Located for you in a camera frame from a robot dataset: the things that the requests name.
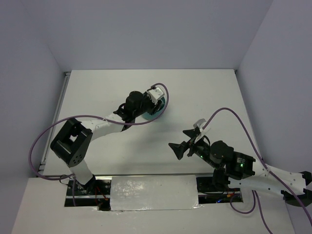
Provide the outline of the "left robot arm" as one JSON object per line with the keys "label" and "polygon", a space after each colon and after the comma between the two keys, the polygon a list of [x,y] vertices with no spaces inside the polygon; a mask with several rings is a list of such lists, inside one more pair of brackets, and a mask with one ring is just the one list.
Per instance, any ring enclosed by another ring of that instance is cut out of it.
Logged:
{"label": "left robot arm", "polygon": [[165,105],[165,94],[159,87],[144,93],[132,91],[116,111],[106,118],[78,121],[70,118],[53,139],[50,148],[76,177],[78,189],[91,194],[96,186],[96,178],[87,166],[85,156],[92,141],[108,134],[129,129],[136,118],[149,114],[156,116]]}

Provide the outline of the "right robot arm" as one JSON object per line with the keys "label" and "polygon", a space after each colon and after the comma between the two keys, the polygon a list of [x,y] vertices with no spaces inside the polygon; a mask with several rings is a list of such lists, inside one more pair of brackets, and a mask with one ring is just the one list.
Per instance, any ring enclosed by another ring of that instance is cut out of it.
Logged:
{"label": "right robot arm", "polygon": [[297,207],[311,204],[312,192],[307,189],[312,181],[310,172],[292,173],[263,165],[259,159],[236,152],[222,140],[211,143],[197,127],[183,133],[190,138],[188,141],[168,144],[177,159],[197,155],[214,170],[200,191],[249,189],[280,196],[287,204]]}

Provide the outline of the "teal round compartment organizer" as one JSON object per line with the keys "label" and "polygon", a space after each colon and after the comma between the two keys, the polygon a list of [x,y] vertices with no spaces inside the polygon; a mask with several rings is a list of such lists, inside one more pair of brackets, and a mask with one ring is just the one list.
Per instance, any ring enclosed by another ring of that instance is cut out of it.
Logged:
{"label": "teal round compartment organizer", "polygon": [[155,112],[153,115],[151,115],[149,113],[144,113],[141,115],[141,117],[147,121],[159,118],[160,115],[162,114],[163,110],[164,110],[165,104],[166,104],[166,99],[165,99],[165,97],[162,97],[161,98],[161,106],[157,112]]}

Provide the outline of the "silver foil sheet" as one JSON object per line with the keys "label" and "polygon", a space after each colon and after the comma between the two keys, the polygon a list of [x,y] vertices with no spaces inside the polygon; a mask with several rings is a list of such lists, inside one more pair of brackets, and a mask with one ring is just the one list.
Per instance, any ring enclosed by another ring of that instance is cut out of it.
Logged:
{"label": "silver foil sheet", "polygon": [[113,177],[113,211],[190,210],[199,207],[194,175]]}

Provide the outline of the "aluminium rail left edge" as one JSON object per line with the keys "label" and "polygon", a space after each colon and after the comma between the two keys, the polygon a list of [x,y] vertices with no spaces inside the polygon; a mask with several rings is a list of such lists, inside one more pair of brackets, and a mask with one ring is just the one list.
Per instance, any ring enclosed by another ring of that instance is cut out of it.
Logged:
{"label": "aluminium rail left edge", "polygon": [[[54,117],[53,117],[52,123],[55,123],[58,120],[60,109],[61,109],[61,106],[62,106],[64,95],[66,93],[66,89],[67,89],[67,85],[68,85],[68,82],[69,82],[70,75],[71,75],[71,72],[69,72],[69,71],[64,73],[64,81],[63,81],[62,89],[61,89],[61,92],[60,92],[60,95],[59,95],[59,98],[58,98],[58,102],[57,102],[57,106],[56,106],[56,110],[55,110],[55,113],[54,113]],[[44,148],[44,152],[43,152],[43,156],[42,156],[41,162],[40,162],[39,167],[38,167],[38,172],[43,172],[44,171],[45,164],[46,164],[46,161],[47,161],[46,158],[47,158],[47,154],[48,154],[48,151],[49,151],[49,145],[50,145],[50,142],[51,142],[51,137],[53,135],[53,132],[54,132],[54,127],[49,129],[49,131],[47,132],[48,133],[47,142],[46,142],[46,145],[45,145],[45,148]]]}

